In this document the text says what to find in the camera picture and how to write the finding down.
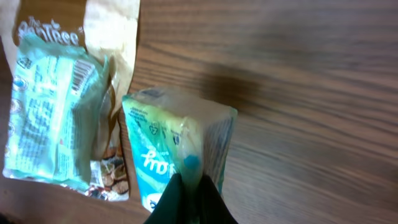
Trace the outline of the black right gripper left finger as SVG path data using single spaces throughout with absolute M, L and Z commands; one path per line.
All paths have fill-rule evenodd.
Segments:
M 185 221 L 185 189 L 180 174 L 174 174 L 154 211 L 144 224 L 182 224 Z

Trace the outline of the teal snack bar wrapper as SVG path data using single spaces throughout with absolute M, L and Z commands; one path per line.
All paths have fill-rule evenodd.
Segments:
M 108 59 L 34 34 L 16 58 L 4 176 L 86 190 Z

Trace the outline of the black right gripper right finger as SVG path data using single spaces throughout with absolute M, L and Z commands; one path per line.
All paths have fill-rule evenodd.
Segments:
M 238 224 L 208 175 L 203 175 L 197 188 L 200 224 Z

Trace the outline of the teal tissue pack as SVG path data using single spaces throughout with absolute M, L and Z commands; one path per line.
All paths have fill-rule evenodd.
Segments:
M 222 191 L 235 108 L 158 86 L 122 98 L 141 204 L 152 212 L 175 173 L 193 190 L 203 174 Z

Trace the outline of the brown snack pouch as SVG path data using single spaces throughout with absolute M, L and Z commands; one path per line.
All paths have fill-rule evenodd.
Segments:
M 91 151 L 90 185 L 75 191 L 110 202 L 129 197 L 118 114 L 134 71 L 139 5 L 139 1 L 104 0 L 1 2 L 1 59 L 8 64 L 12 83 L 17 50 L 28 34 L 82 47 L 98 61 L 108 59 L 109 77 Z

